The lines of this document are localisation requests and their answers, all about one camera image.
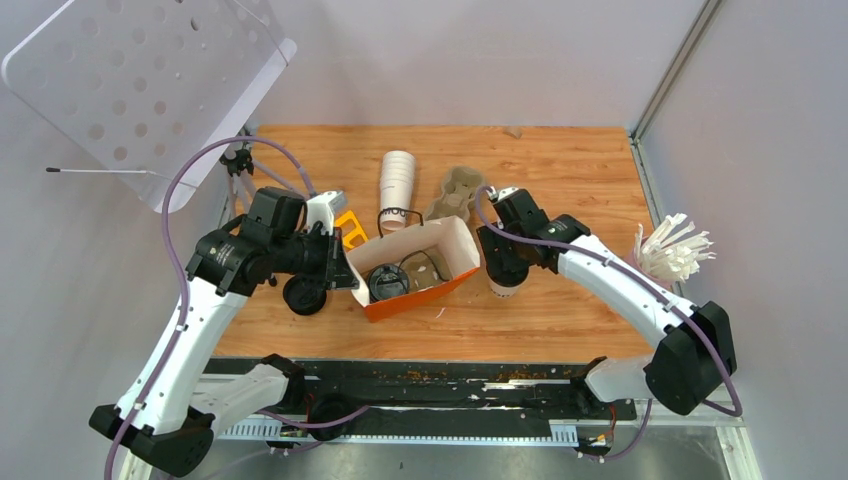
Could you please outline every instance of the cup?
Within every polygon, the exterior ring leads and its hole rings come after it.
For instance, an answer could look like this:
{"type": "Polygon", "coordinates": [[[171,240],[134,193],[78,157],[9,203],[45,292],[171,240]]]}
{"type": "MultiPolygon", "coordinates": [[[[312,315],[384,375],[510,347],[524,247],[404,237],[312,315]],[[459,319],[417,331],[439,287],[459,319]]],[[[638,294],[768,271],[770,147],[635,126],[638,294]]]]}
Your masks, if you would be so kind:
{"type": "MultiPolygon", "coordinates": [[[[408,152],[392,150],[383,155],[380,174],[380,210],[386,208],[409,209],[415,185],[415,157],[408,152]]],[[[380,216],[380,225],[386,230],[406,227],[406,212],[387,212],[380,216]]]]}

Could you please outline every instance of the gray wall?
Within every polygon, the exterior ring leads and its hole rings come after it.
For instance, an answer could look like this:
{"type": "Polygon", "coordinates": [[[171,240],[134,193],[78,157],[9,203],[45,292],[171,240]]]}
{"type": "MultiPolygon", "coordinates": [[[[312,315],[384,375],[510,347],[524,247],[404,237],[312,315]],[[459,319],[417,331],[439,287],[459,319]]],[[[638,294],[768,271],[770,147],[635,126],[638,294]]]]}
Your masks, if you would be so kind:
{"type": "Polygon", "coordinates": [[[845,478],[846,24],[846,2],[725,2],[645,140],[662,210],[716,241],[689,291],[730,312],[770,480],[845,478]]]}
{"type": "Polygon", "coordinates": [[[632,127],[703,0],[271,0],[267,123],[632,127]]]}
{"type": "MultiPolygon", "coordinates": [[[[0,57],[62,3],[7,2],[0,57]]],[[[102,478],[88,416],[129,387],[177,297],[159,216],[117,178],[45,173],[99,164],[2,83],[0,146],[0,478],[102,478]]],[[[223,179],[174,215],[183,259],[217,224],[223,179]]]]}

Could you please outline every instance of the black cable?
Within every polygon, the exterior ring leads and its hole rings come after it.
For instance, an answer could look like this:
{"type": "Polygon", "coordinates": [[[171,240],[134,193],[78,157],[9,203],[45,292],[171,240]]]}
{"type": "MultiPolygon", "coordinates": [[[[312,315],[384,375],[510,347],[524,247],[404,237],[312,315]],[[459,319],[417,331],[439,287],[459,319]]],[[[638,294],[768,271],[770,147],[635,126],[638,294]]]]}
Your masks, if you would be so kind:
{"type": "Polygon", "coordinates": [[[380,210],[380,213],[377,214],[377,231],[380,233],[380,238],[383,238],[385,236],[385,235],[383,235],[383,226],[380,225],[380,217],[382,217],[383,214],[385,214],[385,213],[396,214],[396,213],[399,213],[399,212],[414,213],[414,214],[418,215],[419,224],[422,227],[424,226],[424,215],[421,215],[421,212],[416,212],[415,210],[407,210],[405,208],[394,208],[394,207],[384,208],[384,209],[380,210]]]}
{"type": "Polygon", "coordinates": [[[433,264],[433,268],[436,270],[436,275],[439,276],[439,280],[441,280],[443,282],[449,282],[450,281],[442,275],[442,272],[439,271],[439,266],[436,265],[436,262],[435,262],[435,260],[433,260],[433,257],[431,257],[430,254],[425,252],[424,250],[416,250],[416,251],[410,253],[409,255],[403,257],[403,260],[401,260],[398,263],[398,268],[403,269],[403,262],[409,260],[410,258],[414,257],[415,255],[418,255],[419,253],[423,253],[424,256],[427,257],[428,260],[430,260],[430,263],[433,264]]]}
{"type": "Polygon", "coordinates": [[[242,213],[241,215],[237,216],[236,218],[234,218],[234,219],[230,220],[229,222],[221,225],[221,230],[225,230],[227,232],[232,231],[234,228],[241,225],[241,221],[244,220],[244,217],[245,217],[245,215],[242,213]]]}

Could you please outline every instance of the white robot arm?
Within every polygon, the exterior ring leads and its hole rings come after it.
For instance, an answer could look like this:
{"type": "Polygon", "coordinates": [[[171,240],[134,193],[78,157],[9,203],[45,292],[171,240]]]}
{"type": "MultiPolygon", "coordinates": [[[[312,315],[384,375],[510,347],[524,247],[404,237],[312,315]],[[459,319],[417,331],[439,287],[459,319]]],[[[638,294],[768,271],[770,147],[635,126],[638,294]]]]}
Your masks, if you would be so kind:
{"type": "Polygon", "coordinates": [[[526,190],[507,188],[492,193],[489,199],[498,214],[500,229],[513,236],[505,238],[486,226],[477,230],[492,282],[514,288],[527,277],[531,266],[550,269],[598,296],[655,349],[651,356],[599,358],[592,362],[585,378],[577,380],[585,382],[597,400],[655,398],[671,411],[687,415],[721,384],[716,363],[673,309],[686,312],[704,331],[728,372],[736,370],[730,323],[720,306],[713,302],[698,306],[656,285],[613,254],[573,217],[560,215],[550,220],[526,190]],[[533,245],[517,241],[521,239],[540,242],[533,245]],[[646,284],[660,297],[649,292],[646,284]]]}
{"type": "Polygon", "coordinates": [[[177,305],[132,386],[117,404],[97,407],[89,425],[115,438],[129,412],[137,411],[122,445],[181,477],[200,463],[212,440],[235,423],[269,405],[299,405],[305,393],[303,369],[278,355],[262,359],[249,373],[210,392],[197,396],[193,392],[230,321],[256,286],[271,280],[273,273],[295,275],[289,283],[296,285],[292,290],[298,294],[285,297],[293,309],[317,311],[326,300],[326,290],[358,286],[361,278],[348,263],[341,234],[334,228],[335,213],[345,204],[342,192],[304,201],[285,190],[263,188],[247,214],[204,236],[187,267],[190,302],[185,323],[178,326],[180,309],[186,306],[177,305]],[[304,221],[298,227],[301,215],[304,221]],[[231,234],[239,225],[239,233],[231,234]],[[303,225],[309,226],[308,232],[303,225]],[[151,380],[175,329],[181,333],[169,361],[138,405],[139,393],[151,380]]]}

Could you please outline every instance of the wooden table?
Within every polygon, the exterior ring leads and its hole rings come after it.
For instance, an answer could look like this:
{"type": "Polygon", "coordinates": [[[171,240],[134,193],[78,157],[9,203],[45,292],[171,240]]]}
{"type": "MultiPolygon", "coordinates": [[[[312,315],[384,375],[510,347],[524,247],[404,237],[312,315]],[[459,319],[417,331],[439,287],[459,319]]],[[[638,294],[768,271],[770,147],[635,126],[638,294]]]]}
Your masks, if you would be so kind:
{"type": "MultiPolygon", "coordinates": [[[[418,160],[415,210],[426,210],[439,195],[448,168],[468,165],[499,188],[526,188],[549,217],[575,216],[619,255],[632,248],[637,223],[650,230],[620,128],[524,128],[520,139],[501,128],[456,126],[272,126],[260,134],[289,148],[318,191],[344,190],[369,236],[377,235],[380,161],[389,150],[407,150],[418,160]]],[[[300,184],[294,168],[275,150],[257,145],[254,155],[300,184]]],[[[258,171],[255,181],[260,187],[273,184],[258,171]]],[[[479,225],[474,218],[472,228],[479,225]]],[[[490,293],[481,269],[447,297],[378,323],[366,320],[348,292],[332,292],[320,313],[299,317],[286,307],[281,286],[262,285],[215,351],[484,362],[586,362],[601,355],[649,352],[639,334],[587,290],[538,268],[510,299],[490,293]]]]}

